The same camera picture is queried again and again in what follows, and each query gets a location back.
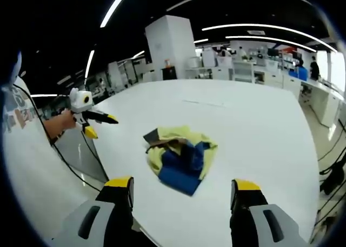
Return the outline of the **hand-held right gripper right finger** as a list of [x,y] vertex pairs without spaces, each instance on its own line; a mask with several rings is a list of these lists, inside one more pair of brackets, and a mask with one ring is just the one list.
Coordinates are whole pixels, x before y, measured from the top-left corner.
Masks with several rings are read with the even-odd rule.
[[308,246],[298,224],[279,206],[269,204],[261,188],[250,181],[231,184],[232,246]]

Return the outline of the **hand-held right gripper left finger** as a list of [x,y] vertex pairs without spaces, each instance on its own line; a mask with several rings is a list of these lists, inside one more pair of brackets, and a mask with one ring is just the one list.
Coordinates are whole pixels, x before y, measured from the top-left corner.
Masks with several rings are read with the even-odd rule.
[[133,225],[134,178],[104,184],[96,199],[66,217],[51,246],[125,246]]

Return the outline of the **person's left hand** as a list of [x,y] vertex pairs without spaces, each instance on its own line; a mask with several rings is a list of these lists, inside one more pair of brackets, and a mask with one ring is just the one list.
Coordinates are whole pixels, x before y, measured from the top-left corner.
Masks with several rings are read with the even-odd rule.
[[64,109],[58,116],[56,116],[55,123],[58,135],[63,133],[65,130],[76,127],[76,121],[73,117],[72,111],[69,109]]

